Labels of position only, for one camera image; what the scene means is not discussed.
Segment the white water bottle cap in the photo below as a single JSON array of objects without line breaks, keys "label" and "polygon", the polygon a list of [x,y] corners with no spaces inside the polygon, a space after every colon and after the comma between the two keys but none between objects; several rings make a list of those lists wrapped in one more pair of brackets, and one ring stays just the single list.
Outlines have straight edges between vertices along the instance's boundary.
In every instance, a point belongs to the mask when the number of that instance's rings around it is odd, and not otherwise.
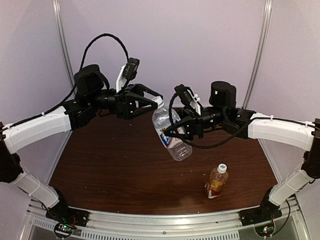
[{"label": "white water bottle cap", "polygon": [[164,100],[161,96],[155,96],[152,101],[154,101],[157,104],[157,108],[162,108],[164,106]]}]

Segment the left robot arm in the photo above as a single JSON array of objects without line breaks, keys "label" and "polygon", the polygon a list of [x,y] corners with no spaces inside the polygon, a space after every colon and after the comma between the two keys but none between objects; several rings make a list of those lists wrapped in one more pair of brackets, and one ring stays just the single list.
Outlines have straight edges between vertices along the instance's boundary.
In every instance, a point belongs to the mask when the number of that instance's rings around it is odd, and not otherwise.
[{"label": "left robot arm", "polygon": [[50,136],[85,127],[101,110],[108,110],[118,118],[131,120],[156,110],[158,104],[145,94],[162,99],[163,96],[143,84],[129,84],[137,75],[138,65],[127,63],[120,69],[116,87],[110,88],[108,79],[97,64],[80,69],[74,75],[77,94],[48,113],[41,113],[17,123],[0,126],[0,181],[12,183],[38,199],[46,210],[61,222],[72,218],[63,194],[42,183],[23,170],[17,152]]}]

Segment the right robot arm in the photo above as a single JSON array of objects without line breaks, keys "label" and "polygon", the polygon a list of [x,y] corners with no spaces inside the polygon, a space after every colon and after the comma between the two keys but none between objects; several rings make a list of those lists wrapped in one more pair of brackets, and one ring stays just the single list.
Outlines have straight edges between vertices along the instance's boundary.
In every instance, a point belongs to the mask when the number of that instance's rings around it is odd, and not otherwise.
[{"label": "right robot arm", "polygon": [[[259,220],[268,220],[289,197],[299,192],[308,183],[320,177],[320,120],[297,121],[264,115],[253,110],[236,107],[236,87],[225,81],[210,85],[209,107],[202,107],[200,98],[183,84],[174,88],[169,104],[179,98],[183,107],[178,110],[180,120],[169,119],[164,134],[178,138],[198,149],[217,148],[231,139],[259,139],[278,142],[305,151],[300,169],[266,192],[256,210]],[[192,143],[194,136],[202,138],[206,131],[219,126],[230,136],[211,145]]]}]

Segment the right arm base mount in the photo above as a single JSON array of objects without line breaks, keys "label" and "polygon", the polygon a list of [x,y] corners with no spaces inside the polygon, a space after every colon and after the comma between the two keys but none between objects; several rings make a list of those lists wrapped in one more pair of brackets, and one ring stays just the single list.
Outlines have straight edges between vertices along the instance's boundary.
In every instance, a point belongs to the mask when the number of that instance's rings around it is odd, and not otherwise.
[{"label": "right arm base mount", "polygon": [[244,209],[239,212],[242,226],[255,225],[262,222],[271,221],[274,218],[282,216],[282,212],[278,205],[274,205],[269,201],[272,188],[269,188],[258,207]]}]

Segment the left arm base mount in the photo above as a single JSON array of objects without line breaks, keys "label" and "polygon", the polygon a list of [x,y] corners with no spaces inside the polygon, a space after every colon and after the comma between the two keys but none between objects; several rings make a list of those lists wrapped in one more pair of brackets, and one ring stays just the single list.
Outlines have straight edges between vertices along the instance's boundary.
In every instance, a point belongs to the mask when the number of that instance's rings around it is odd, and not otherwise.
[{"label": "left arm base mount", "polygon": [[62,224],[86,227],[89,212],[69,207],[63,194],[56,188],[54,190],[57,192],[58,203],[53,207],[44,207],[45,216]]}]

